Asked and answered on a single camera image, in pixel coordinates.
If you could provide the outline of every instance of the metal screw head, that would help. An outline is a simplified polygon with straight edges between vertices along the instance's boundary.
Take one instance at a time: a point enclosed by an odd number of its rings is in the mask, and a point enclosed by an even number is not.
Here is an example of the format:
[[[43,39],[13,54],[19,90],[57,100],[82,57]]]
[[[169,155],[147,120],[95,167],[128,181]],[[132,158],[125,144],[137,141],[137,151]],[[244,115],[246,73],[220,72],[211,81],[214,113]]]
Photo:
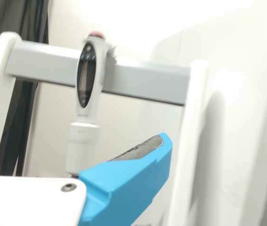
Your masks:
[[[77,185],[69,183],[69,184],[63,185],[61,188],[61,191],[71,192],[71,191],[75,190],[76,188],[77,188]]]

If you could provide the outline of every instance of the dark curtain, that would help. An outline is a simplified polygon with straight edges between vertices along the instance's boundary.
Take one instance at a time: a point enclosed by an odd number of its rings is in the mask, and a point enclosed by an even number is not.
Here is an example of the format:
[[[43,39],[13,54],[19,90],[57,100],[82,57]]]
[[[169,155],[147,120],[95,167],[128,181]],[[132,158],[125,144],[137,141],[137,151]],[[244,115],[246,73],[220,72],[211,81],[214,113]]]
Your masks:
[[[18,33],[23,40],[48,43],[48,0],[0,0],[0,34]],[[22,175],[32,105],[37,84],[16,81],[0,142],[0,175]]]

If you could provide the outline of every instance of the white plastic base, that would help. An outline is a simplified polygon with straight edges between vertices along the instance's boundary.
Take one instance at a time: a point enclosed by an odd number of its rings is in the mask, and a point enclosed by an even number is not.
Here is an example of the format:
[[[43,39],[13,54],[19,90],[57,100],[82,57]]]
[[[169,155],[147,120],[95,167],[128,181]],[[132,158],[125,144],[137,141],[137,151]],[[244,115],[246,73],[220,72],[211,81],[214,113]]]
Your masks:
[[[66,184],[77,187],[63,192]],[[77,226],[85,197],[72,178],[0,177],[0,226]]]

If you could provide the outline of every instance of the red button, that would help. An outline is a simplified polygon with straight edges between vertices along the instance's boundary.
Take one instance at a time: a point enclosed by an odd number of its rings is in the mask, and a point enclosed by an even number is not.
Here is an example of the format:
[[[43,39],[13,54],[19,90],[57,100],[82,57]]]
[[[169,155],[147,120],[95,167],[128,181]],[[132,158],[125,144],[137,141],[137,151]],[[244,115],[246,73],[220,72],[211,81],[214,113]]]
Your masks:
[[[89,36],[105,39],[104,34],[102,32],[99,32],[99,31],[91,31],[89,33]]]

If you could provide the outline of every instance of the blue plastic part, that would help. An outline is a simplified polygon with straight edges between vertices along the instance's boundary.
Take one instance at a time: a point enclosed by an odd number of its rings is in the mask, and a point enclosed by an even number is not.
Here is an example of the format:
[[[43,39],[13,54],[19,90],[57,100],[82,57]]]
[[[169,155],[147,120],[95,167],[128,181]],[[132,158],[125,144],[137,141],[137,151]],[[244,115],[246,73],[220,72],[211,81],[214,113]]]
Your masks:
[[[151,204],[169,177],[172,141],[141,159],[108,161],[82,171],[87,187],[79,226],[130,226]]]

